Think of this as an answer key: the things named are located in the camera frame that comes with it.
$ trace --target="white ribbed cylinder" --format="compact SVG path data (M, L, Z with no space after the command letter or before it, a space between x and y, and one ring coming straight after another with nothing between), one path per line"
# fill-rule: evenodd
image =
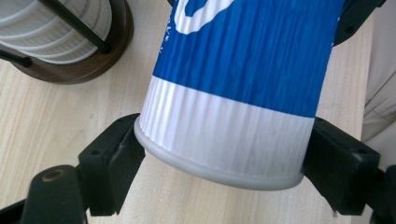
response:
M314 119L151 79L139 142L177 168L245 189L297 185Z
M94 33L106 39L111 26L109 0L61 0ZM97 47L38 0L2 2L0 44L47 63L76 63L97 51Z

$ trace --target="white cylindrical container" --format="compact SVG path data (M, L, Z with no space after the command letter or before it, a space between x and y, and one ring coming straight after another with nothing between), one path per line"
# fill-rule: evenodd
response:
M61 2L100 38L106 39L112 21L109 0ZM0 44L6 47L57 64L76 63L97 51L94 44L37 0L29 5L7 0L4 5L16 11L0 19Z

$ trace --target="light wood surface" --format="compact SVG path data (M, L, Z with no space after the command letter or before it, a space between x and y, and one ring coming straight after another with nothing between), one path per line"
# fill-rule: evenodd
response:
M61 86L0 62L0 207L26 197L38 172L78 164L78 153L114 120L142 108L170 7L129 1L134 38L102 76ZM318 116L356 137L368 73L373 18L333 49ZM350 223L335 215L309 180L265 192L225 187L182 173L147 153L119 216L90 223Z

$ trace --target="paper cup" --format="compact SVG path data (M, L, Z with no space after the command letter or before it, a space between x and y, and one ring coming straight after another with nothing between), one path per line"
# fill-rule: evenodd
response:
M176 1L134 126L139 142L221 184L300 183L343 3Z

